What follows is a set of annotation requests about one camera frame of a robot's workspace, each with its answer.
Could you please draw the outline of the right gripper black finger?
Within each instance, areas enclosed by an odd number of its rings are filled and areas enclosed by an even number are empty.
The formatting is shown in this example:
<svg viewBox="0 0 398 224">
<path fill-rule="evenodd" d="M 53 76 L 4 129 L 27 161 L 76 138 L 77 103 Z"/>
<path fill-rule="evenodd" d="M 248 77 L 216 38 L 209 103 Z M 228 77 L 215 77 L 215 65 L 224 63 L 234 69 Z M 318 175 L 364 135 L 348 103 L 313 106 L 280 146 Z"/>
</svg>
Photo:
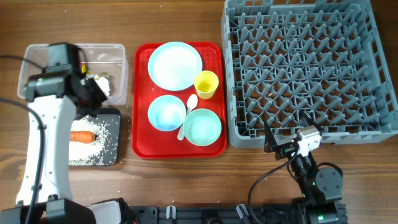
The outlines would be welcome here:
<svg viewBox="0 0 398 224">
<path fill-rule="evenodd" d="M 276 146 L 277 141 L 275 140 L 274 134 L 272 133 L 272 130 L 270 126 L 268 125 L 268 122 L 264 122 L 264 130 L 266 132 L 266 135 L 264 137 L 264 145 L 265 146 Z"/>
<path fill-rule="evenodd" d="M 302 123 L 305 126 L 314 126 L 315 128 L 317 128 L 317 130 L 322 133 L 323 132 L 323 128 L 317 124 L 316 122 L 314 122 L 312 120 L 312 118 L 310 118 L 304 111 L 299 111 L 299 117 L 302 121 Z"/>
</svg>

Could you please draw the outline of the orange carrot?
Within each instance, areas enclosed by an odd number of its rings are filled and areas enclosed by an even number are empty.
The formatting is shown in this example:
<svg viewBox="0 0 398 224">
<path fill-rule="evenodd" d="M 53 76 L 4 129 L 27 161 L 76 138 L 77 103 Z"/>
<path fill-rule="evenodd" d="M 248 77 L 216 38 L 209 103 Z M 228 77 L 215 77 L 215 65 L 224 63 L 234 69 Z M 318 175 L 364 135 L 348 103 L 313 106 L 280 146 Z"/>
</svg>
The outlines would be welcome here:
<svg viewBox="0 0 398 224">
<path fill-rule="evenodd" d="M 72 131 L 70 133 L 70 140 L 84 144 L 93 143 L 96 135 L 90 131 Z"/>
</svg>

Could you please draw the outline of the light blue small bowl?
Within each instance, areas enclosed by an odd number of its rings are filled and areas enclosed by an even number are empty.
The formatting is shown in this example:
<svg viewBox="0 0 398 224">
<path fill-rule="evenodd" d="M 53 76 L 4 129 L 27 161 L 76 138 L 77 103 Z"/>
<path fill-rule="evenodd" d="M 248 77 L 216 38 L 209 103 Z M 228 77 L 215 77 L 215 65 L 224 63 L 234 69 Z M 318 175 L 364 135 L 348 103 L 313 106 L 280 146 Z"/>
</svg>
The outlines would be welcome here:
<svg viewBox="0 0 398 224">
<path fill-rule="evenodd" d="M 150 124 L 163 132 L 178 129 L 183 124 L 186 114 L 187 109 L 182 100 L 173 95 L 157 97 L 147 111 Z"/>
</svg>

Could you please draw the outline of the yellow plastic cup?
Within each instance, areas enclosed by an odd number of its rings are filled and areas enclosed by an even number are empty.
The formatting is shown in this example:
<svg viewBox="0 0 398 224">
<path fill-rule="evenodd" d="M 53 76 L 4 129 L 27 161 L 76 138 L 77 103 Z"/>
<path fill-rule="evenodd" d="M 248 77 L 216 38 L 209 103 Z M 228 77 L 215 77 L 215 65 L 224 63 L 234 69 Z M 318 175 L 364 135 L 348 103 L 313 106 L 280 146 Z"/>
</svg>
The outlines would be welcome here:
<svg viewBox="0 0 398 224">
<path fill-rule="evenodd" d="M 194 87 L 199 98 L 203 100 L 210 99 L 219 85 L 219 79 L 216 73 L 204 70 L 200 72 L 194 81 Z"/>
</svg>

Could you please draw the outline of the yellow silver foil wrapper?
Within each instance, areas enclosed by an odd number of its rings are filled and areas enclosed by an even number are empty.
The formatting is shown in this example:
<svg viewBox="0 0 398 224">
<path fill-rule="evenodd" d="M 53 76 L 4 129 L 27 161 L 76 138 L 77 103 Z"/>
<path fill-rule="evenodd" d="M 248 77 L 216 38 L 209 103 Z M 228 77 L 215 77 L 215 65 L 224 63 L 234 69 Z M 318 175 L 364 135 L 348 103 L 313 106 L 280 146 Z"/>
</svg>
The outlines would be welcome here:
<svg viewBox="0 0 398 224">
<path fill-rule="evenodd" d="M 95 80 L 99 80 L 100 78 L 103 78 L 103 77 L 106 78 L 109 75 L 108 72 L 99 72 L 99 73 L 94 74 L 88 70 L 88 66 L 85 63 L 81 64 L 81 72 L 83 74 L 85 74 L 86 79 L 94 78 Z"/>
</svg>

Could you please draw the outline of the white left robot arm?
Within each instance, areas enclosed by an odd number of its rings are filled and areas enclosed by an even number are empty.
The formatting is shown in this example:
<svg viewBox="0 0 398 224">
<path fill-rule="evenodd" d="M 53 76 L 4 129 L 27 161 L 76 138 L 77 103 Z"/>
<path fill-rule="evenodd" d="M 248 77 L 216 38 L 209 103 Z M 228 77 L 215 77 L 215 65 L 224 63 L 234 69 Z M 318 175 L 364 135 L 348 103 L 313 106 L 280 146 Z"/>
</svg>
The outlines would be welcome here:
<svg viewBox="0 0 398 224">
<path fill-rule="evenodd" d="M 24 180 L 15 208 L 1 223 L 136 223 L 122 198 L 90 207 L 73 201 L 68 177 L 69 140 L 77 115 L 92 115 L 106 100 L 80 64 L 53 65 L 25 86 L 30 131 Z"/>
</svg>

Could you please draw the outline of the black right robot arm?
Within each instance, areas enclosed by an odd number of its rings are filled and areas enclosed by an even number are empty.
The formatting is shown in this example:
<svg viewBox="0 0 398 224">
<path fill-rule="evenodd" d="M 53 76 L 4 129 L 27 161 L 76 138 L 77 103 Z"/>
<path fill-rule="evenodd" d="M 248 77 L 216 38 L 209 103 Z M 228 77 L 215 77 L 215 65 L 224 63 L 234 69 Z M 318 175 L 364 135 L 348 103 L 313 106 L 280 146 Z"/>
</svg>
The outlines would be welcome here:
<svg viewBox="0 0 398 224">
<path fill-rule="evenodd" d="M 286 168 L 294 178 L 302 197 L 287 205 L 265 205 L 267 223 L 347 223 L 346 207 L 340 204 L 343 171 L 330 162 L 316 163 L 312 151 L 320 146 L 322 129 L 303 111 L 299 113 L 304 127 L 293 140 L 278 144 L 271 128 L 266 131 L 264 149 L 277 160 L 288 159 Z"/>
</svg>

